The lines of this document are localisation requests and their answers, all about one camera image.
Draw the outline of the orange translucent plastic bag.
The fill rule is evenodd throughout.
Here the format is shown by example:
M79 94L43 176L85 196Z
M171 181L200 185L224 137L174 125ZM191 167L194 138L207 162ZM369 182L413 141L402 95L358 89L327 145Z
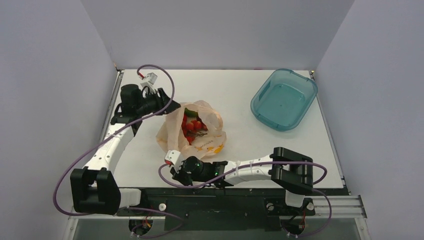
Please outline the orange translucent plastic bag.
M165 117L156 135L164 152L176 150L187 158L209 158L220 153L227 141L221 115L203 100L183 102Z

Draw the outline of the red fake grape bunch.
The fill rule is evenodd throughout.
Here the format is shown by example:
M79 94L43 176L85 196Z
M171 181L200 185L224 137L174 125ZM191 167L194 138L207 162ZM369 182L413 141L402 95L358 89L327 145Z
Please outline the red fake grape bunch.
M191 118L185 114L182 118L181 130L189 145L192 145L196 138L207 135L208 132L206 124L199 117Z

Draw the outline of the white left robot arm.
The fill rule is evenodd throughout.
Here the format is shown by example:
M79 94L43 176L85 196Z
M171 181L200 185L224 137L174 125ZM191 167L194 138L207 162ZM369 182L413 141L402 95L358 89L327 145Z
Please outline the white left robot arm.
M136 136L142 119L150 114L167 115L181 105L162 88L126 84L120 89L121 102L114 110L105 143L96 147L93 157L70 174L74 210L79 214L114 215L129 207L136 215L149 209L149 201L137 188L120 188L113 176L126 146Z

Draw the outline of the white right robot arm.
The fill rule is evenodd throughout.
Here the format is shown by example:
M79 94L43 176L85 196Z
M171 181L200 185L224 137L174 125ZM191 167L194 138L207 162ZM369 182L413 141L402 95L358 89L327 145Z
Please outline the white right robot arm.
M184 158L179 151L170 150L164 162L171 167L172 179L186 187L198 183L223 189L245 182L272 181L285 189L282 207L289 214L303 206L305 196L312 193L314 186L313 160L283 147L252 160L212 163L195 156Z

